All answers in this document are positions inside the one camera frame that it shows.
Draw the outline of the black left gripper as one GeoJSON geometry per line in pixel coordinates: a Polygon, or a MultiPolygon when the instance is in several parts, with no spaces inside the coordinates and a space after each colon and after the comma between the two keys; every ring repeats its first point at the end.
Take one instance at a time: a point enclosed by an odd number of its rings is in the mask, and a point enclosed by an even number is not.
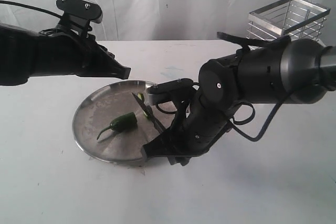
{"type": "Polygon", "coordinates": [[[83,40],[82,63],[79,77],[102,77],[128,79],[130,67],[125,67],[115,60],[115,55],[106,47],[96,42],[93,34],[87,34],[83,40]]]}

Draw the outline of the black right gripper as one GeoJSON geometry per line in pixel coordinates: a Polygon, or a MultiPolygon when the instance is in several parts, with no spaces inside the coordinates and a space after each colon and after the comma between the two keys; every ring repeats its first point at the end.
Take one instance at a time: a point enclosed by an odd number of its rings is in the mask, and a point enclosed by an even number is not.
{"type": "Polygon", "coordinates": [[[144,160],[166,157],[170,165],[186,166],[193,157],[207,153],[230,128],[232,105],[215,105],[207,100],[174,102],[177,113],[167,132],[141,147],[144,160]]]}

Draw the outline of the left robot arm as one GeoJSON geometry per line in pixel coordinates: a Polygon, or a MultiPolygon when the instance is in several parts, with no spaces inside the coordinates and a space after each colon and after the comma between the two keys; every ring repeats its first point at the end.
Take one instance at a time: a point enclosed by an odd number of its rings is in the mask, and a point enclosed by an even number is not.
{"type": "Polygon", "coordinates": [[[30,77],[66,76],[129,78],[131,69],[113,53],[72,30],[57,28],[39,33],[1,24],[1,85],[18,86],[30,77]]]}

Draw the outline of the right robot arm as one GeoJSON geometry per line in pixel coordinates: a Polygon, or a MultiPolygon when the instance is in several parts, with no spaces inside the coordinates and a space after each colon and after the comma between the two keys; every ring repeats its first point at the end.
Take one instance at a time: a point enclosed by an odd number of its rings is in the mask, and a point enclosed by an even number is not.
{"type": "Polygon", "coordinates": [[[142,146],[144,160],[166,157],[184,166],[207,153],[226,132],[240,132],[254,118],[236,120],[241,106],[273,104],[258,135],[248,137],[256,142],[283,104],[313,104],[335,90],[334,46],[289,36],[271,41],[222,32],[217,36],[240,48],[203,64],[197,82],[183,78],[147,89],[152,105],[172,102],[176,110],[167,128],[152,119],[159,135],[142,146]]]}

